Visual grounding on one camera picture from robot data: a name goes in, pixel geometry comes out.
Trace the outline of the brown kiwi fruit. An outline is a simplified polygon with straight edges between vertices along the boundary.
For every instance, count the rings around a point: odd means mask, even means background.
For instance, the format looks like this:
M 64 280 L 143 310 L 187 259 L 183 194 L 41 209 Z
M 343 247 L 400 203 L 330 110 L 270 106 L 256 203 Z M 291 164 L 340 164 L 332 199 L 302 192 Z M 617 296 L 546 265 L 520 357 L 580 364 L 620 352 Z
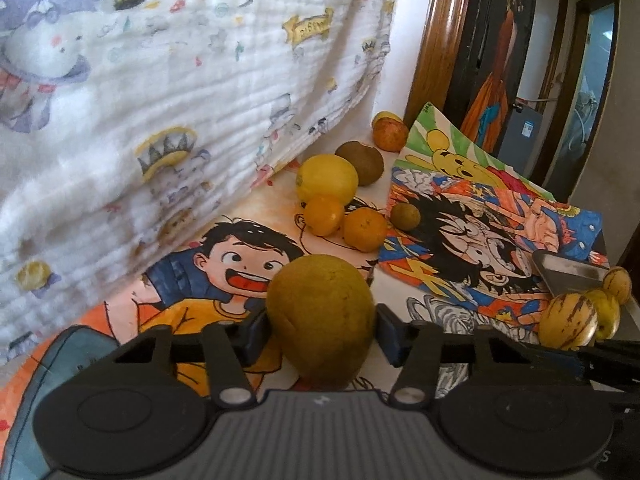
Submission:
M 369 186 L 382 177 L 384 159 L 373 146 L 359 141 L 348 141 L 335 150 L 335 155 L 346 159 L 354 166 L 360 186 Z

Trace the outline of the reddish passion fruit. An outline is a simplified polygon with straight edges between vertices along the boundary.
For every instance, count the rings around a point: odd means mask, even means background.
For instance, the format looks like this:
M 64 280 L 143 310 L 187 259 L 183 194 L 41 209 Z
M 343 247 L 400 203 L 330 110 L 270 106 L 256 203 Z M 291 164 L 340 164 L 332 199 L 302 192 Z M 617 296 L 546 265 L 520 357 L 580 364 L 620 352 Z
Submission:
M 406 145 L 409 129 L 395 117 L 378 118 L 372 126 L 372 139 L 377 148 L 399 153 Z

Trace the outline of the small green-brown fruit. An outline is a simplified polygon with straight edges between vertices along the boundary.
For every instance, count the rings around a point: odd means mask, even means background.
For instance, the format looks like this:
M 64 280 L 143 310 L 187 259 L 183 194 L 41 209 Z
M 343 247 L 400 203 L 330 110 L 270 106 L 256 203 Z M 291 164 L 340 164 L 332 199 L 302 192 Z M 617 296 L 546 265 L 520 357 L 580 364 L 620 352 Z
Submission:
M 420 226 L 420 210 L 413 204 L 398 202 L 390 210 L 390 223 L 398 230 L 412 231 Z

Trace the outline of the metal tray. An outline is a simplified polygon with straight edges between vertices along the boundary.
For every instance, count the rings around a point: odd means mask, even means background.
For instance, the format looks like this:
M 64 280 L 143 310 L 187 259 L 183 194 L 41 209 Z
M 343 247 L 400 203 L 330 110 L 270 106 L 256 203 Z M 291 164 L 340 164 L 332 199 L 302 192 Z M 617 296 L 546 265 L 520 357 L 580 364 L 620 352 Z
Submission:
M 604 266 L 564 258 L 546 250 L 535 250 L 532 260 L 552 296 L 598 288 L 608 273 Z M 620 328 L 614 338 L 639 341 L 639 304 L 636 298 L 631 297 L 620 307 Z

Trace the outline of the small yellow fruit behind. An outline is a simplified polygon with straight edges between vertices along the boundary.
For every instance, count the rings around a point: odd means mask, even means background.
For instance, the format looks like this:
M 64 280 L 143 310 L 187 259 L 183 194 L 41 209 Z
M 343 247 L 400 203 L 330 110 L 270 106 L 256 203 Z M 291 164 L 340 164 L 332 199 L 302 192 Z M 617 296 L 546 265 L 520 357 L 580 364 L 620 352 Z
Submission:
M 374 128 L 376 123 L 379 122 L 382 119 L 389 119 L 389 120 L 393 120 L 394 122 L 400 122 L 401 124 L 403 123 L 402 118 L 400 118 L 399 116 L 397 116 L 396 114 L 389 112 L 388 110 L 383 110 L 382 112 L 378 112 L 378 114 L 376 114 L 371 122 L 371 127 Z

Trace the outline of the small striped pepino melon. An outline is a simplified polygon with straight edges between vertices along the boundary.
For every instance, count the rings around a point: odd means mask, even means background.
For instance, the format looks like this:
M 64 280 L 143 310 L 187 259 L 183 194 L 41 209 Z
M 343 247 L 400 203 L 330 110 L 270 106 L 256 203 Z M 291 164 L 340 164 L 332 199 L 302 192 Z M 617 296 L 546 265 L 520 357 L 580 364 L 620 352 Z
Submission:
M 631 300 L 632 281 L 629 273 L 621 266 L 608 270 L 602 282 L 603 289 L 614 296 L 623 306 Z

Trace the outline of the wooden door frame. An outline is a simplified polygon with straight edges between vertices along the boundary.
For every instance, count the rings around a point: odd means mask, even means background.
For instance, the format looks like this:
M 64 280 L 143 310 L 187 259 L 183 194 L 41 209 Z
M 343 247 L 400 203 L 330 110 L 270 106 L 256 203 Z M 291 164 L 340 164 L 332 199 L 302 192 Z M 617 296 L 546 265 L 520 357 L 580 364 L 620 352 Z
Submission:
M 431 102 L 440 110 L 445 105 L 469 1 L 430 0 L 405 111 L 407 126 L 418 118 L 424 104 Z

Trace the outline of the yellow lemon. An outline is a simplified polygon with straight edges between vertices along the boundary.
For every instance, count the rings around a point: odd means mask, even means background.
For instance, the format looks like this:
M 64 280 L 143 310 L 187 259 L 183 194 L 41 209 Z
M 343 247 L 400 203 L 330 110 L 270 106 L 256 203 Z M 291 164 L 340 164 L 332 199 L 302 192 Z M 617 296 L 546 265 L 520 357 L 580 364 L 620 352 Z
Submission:
M 299 201 L 308 203 L 316 195 L 337 198 L 348 205 L 358 190 L 358 174 L 346 159 L 333 154 L 308 158 L 297 170 L 295 187 Z

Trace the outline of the white cartoon print cloth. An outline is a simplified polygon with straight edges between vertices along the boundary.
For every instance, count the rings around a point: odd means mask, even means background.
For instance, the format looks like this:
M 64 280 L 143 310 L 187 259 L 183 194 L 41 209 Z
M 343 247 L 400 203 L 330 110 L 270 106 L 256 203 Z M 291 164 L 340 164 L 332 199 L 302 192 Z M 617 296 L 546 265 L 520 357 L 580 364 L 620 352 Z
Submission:
M 1 0 L 1 357 L 356 106 L 396 0 Z

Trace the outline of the painting of orange-dressed figure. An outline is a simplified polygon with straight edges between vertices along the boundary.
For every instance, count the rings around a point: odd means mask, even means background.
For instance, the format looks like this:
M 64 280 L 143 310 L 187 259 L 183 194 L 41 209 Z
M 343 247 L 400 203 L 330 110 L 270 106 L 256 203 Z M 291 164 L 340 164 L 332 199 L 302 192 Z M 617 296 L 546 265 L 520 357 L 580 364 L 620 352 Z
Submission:
M 533 28 L 536 0 L 469 0 L 444 114 L 489 154 L 501 143 Z

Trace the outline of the Luffy anime drawing mat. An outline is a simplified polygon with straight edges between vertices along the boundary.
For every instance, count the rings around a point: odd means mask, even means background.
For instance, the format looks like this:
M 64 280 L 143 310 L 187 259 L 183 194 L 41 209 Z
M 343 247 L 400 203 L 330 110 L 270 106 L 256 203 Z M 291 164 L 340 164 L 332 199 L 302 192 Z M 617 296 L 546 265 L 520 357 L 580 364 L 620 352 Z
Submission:
M 381 270 L 511 328 L 536 332 L 551 300 L 533 264 L 537 250 L 608 265 L 595 211 L 404 162 L 390 174 L 388 206 L 398 205 L 416 208 L 419 222 L 388 230 Z

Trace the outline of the small orange mandarin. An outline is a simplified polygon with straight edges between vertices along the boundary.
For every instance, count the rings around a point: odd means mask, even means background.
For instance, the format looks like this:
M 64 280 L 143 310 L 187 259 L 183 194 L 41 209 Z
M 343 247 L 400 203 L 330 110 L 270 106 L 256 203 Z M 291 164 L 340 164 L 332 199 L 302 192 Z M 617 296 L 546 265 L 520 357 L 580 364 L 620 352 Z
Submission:
M 345 209 L 334 196 L 316 195 L 304 207 L 306 227 L 315 236 L 331 236 L 342 225 Z

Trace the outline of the Winnie the Pooh drawing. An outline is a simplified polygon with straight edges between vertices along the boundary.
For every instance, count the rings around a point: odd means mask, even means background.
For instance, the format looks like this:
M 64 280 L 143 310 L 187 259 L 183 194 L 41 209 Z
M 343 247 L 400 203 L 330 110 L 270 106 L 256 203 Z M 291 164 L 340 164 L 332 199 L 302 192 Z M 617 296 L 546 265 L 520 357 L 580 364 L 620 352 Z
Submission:
M 431 102 L 422 107 L 399 157 L 413 166 L 447 176 L 555 201 L 550 192 L 483 151 Z

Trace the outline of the yellow-green fruit by tray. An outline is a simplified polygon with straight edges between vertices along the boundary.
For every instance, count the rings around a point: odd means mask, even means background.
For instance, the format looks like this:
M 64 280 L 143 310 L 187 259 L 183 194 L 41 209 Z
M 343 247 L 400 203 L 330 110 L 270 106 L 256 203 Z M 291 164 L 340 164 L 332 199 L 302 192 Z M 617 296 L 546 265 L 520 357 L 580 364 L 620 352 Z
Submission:
M 598 327 L 594 334 L 597 342 L 612 339 L 620 327 L 620 303 L 603 289 L 590 289 L 585 292 L 597 312 Z

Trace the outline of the grey appliance with sticker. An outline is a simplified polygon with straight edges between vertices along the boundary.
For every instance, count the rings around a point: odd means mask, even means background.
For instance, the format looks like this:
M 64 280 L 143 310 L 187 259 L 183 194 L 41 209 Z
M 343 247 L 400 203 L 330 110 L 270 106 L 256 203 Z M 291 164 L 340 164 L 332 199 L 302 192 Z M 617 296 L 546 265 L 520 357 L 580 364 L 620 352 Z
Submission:
M 515 102 L 511 106 L 499 146 L 498 159 L 524 176 L 534 157 L 542 115 L 534 108 Z

